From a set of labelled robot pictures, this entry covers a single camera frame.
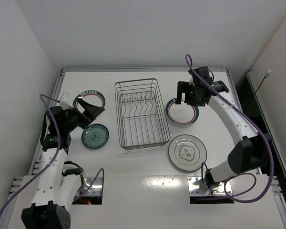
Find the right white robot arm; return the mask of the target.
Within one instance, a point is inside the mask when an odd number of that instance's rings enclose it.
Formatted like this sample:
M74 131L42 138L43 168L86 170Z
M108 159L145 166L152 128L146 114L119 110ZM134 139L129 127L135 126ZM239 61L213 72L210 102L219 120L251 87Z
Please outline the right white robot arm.
M267 149L271 138L269 135L258 133L232 103L232 97L227 86L222 81L211 83L208 89L205 85L193 85L188 82L177 83L176 103L184 102L193 106L211 107L219 116L229 131L234 148L227 160L206 171L204 181L206 186L212 187L231 177L244 172L263 167L268 163L270 150Z

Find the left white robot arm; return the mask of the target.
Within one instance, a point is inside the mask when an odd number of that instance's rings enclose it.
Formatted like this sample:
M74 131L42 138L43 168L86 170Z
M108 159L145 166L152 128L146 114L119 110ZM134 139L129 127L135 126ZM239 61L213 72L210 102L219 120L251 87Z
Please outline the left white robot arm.
M105 109L78 99L83 111L60 100L47 108L42 133L41 170L35 195L28 208L22 210L21 220L27 229L69 229L70 207L78 191L84 187L83 168L64 170L71 143L70 133L85 129Z

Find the white plate with chinese characters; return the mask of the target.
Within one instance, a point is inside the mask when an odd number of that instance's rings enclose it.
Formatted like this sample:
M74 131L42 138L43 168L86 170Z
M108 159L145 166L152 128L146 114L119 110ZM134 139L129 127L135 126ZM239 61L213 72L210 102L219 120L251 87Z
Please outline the white plate with chinese characters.
M207 149L204 143L193 135L178 135L169 144L168 157L177 170L193 173L206 162Z

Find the blue floral small plate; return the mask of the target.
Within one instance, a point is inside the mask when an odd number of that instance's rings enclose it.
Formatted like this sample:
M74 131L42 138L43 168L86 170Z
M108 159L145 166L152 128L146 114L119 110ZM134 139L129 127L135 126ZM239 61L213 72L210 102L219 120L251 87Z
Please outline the blue floral small plate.
M84 129L81 140L86 148L99 149L108 142L109 130L102 124L92 124Z

